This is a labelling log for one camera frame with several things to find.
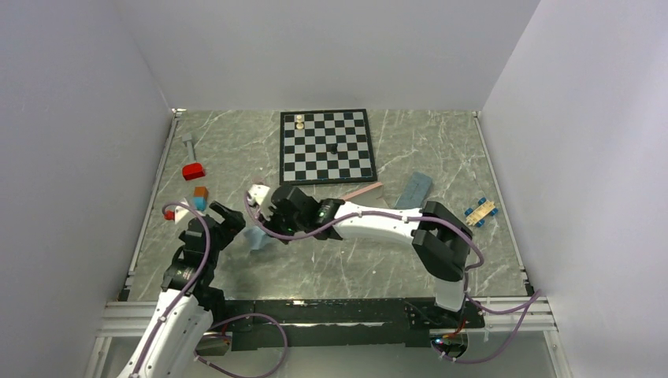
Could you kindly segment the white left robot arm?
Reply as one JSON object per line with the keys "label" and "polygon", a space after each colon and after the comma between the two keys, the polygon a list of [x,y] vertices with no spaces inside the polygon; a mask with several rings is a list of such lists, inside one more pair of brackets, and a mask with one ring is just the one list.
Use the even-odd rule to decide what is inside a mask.
{"label": "white left robot arm", "polygon": [[219,202],[193,212],[178,239],[181,245],[163,274],[155,311],[119,377],[182,377],[199,341],[226,320],[225,295],[210,286],[218,256],[246,227],[243,214]]}

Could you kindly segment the pink glasses case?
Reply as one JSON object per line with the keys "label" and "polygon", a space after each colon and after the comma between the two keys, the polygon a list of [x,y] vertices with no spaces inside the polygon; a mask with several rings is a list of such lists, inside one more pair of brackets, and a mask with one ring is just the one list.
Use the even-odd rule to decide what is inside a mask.
{"label": "pink glasses case", "polygon": [[372,183],[356,191],[352,191],[340,197],[346,202],[353,202],[360,206],[389,209],[390,206],[384,199],[384,185],[381,182]]}

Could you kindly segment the small blue cleaning cloth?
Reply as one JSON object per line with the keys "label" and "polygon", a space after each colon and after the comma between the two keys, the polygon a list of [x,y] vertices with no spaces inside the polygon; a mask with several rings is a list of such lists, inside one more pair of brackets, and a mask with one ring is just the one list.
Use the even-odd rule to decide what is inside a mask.
{"label": "small blue cleaning cloth", "polygon": [[258,227],[248,228],[243,232],[243,236],[247,241],[249,251],[258,252],[264,250],[273,240],[273,238],[266,234]]}

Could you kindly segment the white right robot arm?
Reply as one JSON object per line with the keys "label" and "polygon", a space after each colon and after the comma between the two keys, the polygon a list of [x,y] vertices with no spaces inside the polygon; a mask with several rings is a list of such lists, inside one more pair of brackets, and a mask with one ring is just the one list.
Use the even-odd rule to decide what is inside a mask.
{"label": "white right robot arm", "polygon": [[267,234],[292,240],[373,239],[409,247],[434,278],[436,320],[454,327],[466,313],[465,267],[473,235],[444,205],[379,209],[338,198],[316,200],[291,185],[255,185],[247,203]]}

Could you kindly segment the grey glasses case green lining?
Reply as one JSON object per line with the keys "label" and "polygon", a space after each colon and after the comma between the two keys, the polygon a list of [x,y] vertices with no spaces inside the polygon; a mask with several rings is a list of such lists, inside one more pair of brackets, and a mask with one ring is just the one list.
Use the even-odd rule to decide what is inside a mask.
{"label": "grey glasses case green lining", "polygon": [[395,209],[421,208],[429,196],[432,187],[432,178],[422,172],[413,172],[402,194],[397,199]]}

